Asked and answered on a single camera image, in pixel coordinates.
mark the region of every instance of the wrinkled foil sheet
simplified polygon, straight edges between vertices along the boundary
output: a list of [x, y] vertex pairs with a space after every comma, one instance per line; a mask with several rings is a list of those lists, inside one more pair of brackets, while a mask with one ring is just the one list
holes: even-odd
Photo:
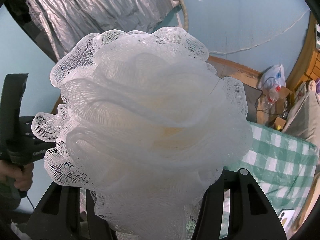
[[151, 33], [178, 0], [27, 0], [57, 59], [87, 34], [118, 29]]

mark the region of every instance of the human hand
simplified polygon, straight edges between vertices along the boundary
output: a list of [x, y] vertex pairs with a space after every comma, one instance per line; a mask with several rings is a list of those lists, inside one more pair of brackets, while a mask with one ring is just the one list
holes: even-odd
[[7, 177], [15, 179], [13, 184], [17, 189], [21, 191], [28, 191], [32, 185], [34, 164], [29, 163], [20, 167], [12, 163], [0, 160], [0, 183], [6, 183]]

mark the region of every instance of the white plastic bag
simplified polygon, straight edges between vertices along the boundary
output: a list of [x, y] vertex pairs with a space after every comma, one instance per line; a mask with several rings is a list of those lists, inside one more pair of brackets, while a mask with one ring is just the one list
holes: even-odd
[[284, 69], [282, 65], [274, 65], [268, 69], [259, 81], [258, 88], [269, 91], [272, 87], [285, 87]]

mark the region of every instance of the purple object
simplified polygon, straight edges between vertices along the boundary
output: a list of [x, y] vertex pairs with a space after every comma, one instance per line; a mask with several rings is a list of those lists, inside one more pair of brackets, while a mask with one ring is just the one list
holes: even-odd
[[316, 91], [317, 91], [317, 94], [320, 93], [320, 78], [316, 79]]

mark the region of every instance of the wall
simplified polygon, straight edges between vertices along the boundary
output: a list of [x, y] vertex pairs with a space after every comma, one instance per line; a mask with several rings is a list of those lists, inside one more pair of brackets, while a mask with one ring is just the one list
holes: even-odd
[[[237, 51], [247, 48], [247, 45], [250, 48], [250, 45], [257, 45], [271, 37], [271, 41], [243, 52], [211, 55], [260, 72], [281, 63], [288, 77], [308, 28], [309, 12], [304, 0], [184, 1], [189, 14], [189, 33], [203, 42], [210, 52]], [[281, 34], [295, 21], [292, 28]]]
[[[21, 30], [7, 9], [0, 8], [0, 87], [9, 73], [29, 73], [20, 116], [51, 112], [59, 96], [49, 75], [54, 62]], [[32, 188], [28, 196], [36, 206], [51, 183], [43, 160], [35, 163]], [[20, 209], [31, 212], [27, 199], [21, 201]]]

